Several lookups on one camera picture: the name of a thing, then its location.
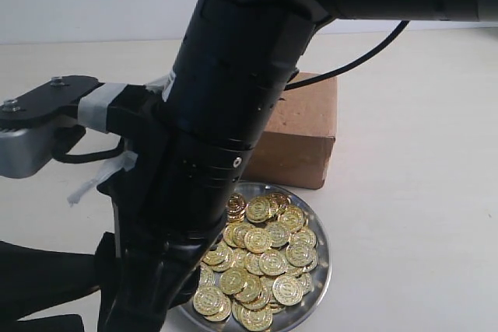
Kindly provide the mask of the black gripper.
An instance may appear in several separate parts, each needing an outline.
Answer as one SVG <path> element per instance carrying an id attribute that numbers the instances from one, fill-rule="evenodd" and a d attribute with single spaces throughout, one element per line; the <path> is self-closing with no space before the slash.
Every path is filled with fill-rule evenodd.
<path id="1" fill-rule="evenodd" d="M 202 256 L 258 141 L 258 98 L 232 86 L 127 86 L 108 129 L 137 155 L 99 185 L 114 205 L 117 274 L 102 286 L 100 331 L 158 331 L 198 288 Z"/>

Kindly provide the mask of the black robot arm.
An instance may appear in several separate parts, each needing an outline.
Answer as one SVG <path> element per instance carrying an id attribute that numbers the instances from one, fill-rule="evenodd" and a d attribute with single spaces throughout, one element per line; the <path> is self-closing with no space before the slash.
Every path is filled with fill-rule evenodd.
<path id="1" fill-rule="evenodd" d="M 107 129 L 138 156 L 99 186 L 119 285 L 100 331 L 158 331 L 226 223 L 226 202 L 296 64 L 335 19 L 484 21 L 497 0 L 198 0 L 166 98 L 123 92 Z"/>

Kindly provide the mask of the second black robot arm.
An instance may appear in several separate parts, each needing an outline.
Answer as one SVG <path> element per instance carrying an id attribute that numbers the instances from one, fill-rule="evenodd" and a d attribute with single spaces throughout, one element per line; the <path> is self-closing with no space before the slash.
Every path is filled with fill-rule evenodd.
<path id="1" fill-rule="evenodd" d="M 158 331 L 186 302 L 199 262 L 279 91 L 201 78 L 170 94 L 94 77 L 55 78 L 1 107 L 1 174 L 22 179 L 49 161 L 101 161 L 96 185 L 115 231 L 93 255 L 1 245 L 1 325 L 96 291 L 101 331 Z"/>

